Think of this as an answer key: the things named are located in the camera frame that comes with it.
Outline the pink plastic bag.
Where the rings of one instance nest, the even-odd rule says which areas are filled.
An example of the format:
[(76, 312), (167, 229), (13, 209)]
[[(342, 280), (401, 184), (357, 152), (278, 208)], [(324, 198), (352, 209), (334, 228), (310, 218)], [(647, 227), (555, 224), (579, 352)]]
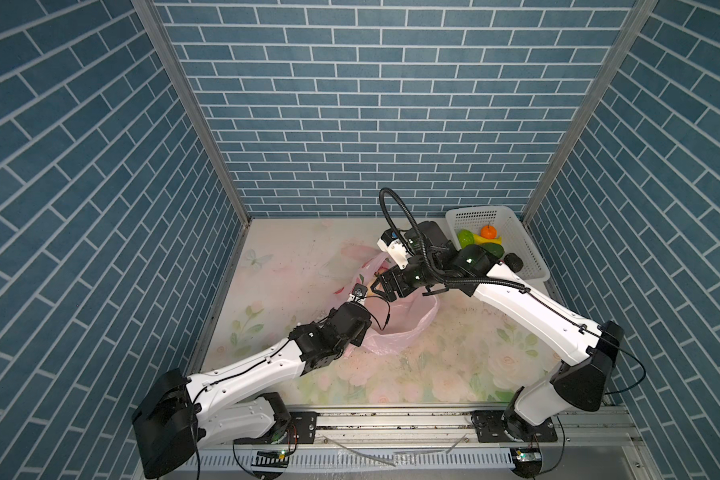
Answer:
[[(385, 253), (366, 261), (339, 290), (332, 294), (329, 307), (335, 308), (349, 299), (357, 283), (370, 287), (377, 273), (384, 273), (394, 262)], [(375, 355), (397, 355), (410, 347), (434, 321), (440, 307), (434, 296), (424, 296), (418, 289), (405, 298), (382, 301), (369, 291), (364, 305), (375, 316), (365, 334), (361, 348)]]

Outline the light green fruit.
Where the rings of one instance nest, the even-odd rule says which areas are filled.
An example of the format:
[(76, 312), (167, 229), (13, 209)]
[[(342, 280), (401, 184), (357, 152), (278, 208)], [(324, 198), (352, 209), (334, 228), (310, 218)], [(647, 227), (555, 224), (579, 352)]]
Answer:
[(461, 248), (465, 248), (468, 245), (474, 245), (474, 234), (469, 230), (460, 230), (457, 232), (457, 240)]

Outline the dark green fruit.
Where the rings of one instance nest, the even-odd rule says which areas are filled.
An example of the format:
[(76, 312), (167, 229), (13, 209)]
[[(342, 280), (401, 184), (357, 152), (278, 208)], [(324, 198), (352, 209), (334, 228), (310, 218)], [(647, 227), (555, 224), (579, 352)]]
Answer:
[(503, 246), (499, 243), (484, 243), (481, 244), (481, 247), (490, 255), (494, 256), (496, 259), (501, 260), (505, 255), (505, 249)]

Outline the dark avocado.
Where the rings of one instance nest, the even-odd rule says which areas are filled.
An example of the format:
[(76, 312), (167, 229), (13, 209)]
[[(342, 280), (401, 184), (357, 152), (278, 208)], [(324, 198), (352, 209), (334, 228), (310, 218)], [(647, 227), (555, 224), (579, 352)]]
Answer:
[(503, 257), (503, 263), (516, 274), (519, 274), (525, 266), (524, 261), (515, 253), (507, 253)]

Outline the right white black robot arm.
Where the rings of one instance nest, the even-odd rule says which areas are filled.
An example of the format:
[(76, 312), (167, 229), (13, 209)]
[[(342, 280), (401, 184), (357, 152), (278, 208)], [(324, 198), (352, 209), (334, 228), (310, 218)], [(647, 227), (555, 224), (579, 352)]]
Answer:
[(506, 314), (559, 356), (555, 371), (514, 394), (502, 415), (506, 428), (528, 430), (564, 411), (600, 408), (623, 337), (616, 323), (598, 324), (563, 307), (478, 245), (377, 245), (394, 263), (372, 285), (387, 301), (419, 288), (429, 295), (459, 290)]

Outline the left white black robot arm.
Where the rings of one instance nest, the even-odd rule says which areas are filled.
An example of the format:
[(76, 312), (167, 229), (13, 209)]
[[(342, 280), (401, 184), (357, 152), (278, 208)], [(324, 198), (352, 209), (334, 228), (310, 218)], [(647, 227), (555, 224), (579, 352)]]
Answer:
[(360, 346), (372, 319), (361, 303), (345, 302), (226, 367), (160, 375), (131, 417), (145, 478), (176, 470), (206, 446), (284, 434), (291, 416), (270, 387), (327, 367), (348, 346)]

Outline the yellow banana in basket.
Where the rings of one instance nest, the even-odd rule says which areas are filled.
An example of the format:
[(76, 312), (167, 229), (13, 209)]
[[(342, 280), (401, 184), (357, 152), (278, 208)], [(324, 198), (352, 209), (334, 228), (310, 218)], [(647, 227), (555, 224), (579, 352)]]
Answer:
[(473, 234), (472, 237), (473, 237), (473, 240), (474, 240), (474, 243), (475, 243), (475, 244), (480, 244), (480, 245), (482, 245), (482, 244), (497, 244), (497, 245), (502, 245), (502, 244), (503, 244), (501, 237), (496, 237), (496, 238), (491, 238), (491, 239), (489, 239), (489, 238), (485, 238), (485, 237), (482, 237), (482, 236), (477, 235), (477, 234)]

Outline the white plastic basket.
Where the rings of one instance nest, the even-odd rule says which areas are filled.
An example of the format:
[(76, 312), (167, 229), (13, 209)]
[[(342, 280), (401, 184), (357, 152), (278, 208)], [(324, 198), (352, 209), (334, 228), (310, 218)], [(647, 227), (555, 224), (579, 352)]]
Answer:
[(545, 282), (550, 279), (550, 270), (538, 248), (515, 215), (505, 206), (464, 207), (446, 213), (446, 222), (451, 238), (457, 247), (457, 232), (464, 229), (479, 235), (482, 227), (492, 225), (502, 238), (507, 253), (515, 253), (524, 261), (523, 270), (517, 274), (525, 281)]

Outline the orange tangerine in basket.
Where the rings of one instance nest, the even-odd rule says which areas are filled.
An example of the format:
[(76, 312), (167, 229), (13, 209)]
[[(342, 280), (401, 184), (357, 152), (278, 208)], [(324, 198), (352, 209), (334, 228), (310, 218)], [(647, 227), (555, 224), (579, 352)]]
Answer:
[(498, 237), (498, 232), (494, 226), (486, 225), (481, 228), (479, 235), (485, 239), (492, 240)]

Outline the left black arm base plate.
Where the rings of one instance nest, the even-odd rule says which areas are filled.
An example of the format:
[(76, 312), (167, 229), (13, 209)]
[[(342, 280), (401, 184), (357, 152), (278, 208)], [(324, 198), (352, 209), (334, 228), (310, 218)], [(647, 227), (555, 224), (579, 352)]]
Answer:
[(264, 434), (258, 437), (236, 439), (239, 445), (293, 445), (313, 444), (318, 414), (315, 411), (291, 411), (288, 421), (278, 419)]

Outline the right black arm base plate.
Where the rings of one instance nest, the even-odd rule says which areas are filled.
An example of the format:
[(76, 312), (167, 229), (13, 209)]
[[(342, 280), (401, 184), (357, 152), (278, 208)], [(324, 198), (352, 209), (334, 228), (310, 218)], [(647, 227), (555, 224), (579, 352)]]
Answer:
[(475, 410), (470, 415), (479, 443), (556, 443), (558, 435), (550, 419), (534, 426), (515, 414), (499, 410)]

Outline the aluminium front rail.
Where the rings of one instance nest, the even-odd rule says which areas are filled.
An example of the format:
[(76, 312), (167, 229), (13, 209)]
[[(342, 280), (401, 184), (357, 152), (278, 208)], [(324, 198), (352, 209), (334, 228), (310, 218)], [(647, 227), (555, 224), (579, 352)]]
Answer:
[(313, 444), (357, 447), (435, 449), (448, 442), (489, 445), (623, 446), (639, 441), (634, 422), (621, 407), (597, 412), (563, 412), (552, 421), (556, 443), (479, 443), (470, 415), (475, 410), (499, 410), (495, 405), (403, 407), (298, 407), (291, 411), (318, 414)]

